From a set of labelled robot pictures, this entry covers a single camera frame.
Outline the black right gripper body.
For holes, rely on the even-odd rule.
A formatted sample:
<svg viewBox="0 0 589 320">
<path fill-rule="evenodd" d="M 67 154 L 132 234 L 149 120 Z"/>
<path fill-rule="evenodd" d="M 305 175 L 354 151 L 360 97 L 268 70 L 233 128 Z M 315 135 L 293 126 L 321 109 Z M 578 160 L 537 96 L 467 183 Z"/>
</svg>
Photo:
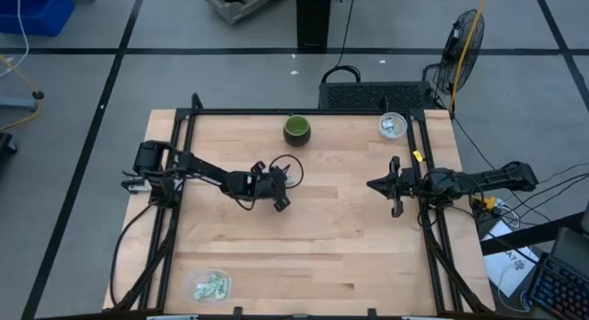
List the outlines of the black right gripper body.
<svg viewBox="0 0 589 320">
<path fill-rule="evenodd" d="M 413 197 L 417 179 L 412 168 L 400 168 L 400 158 L 393 156 L 390 161 L 391 199 L 394 201 L 392 216 L 398 218 L 404 212 L 402 197 Z"/>
</svg>

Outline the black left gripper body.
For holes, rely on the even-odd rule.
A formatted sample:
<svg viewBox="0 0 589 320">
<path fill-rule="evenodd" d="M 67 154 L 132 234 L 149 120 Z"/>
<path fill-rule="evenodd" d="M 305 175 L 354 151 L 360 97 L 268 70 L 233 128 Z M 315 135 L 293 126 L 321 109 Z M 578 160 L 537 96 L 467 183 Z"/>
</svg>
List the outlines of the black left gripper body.
<svg viewBox="0 0 589 320">
<path fill-rule="evenodd" d="M 272 199 L 274 209 L 281 212 L 291 204 L 283 188 L 288 177 L 277 166 L 270 166 L 267 172 L 265 168 L 266 165 L 259 161 L 250 169 L 256 177 L 254 197 L 256 200 Z"/>
</svg>

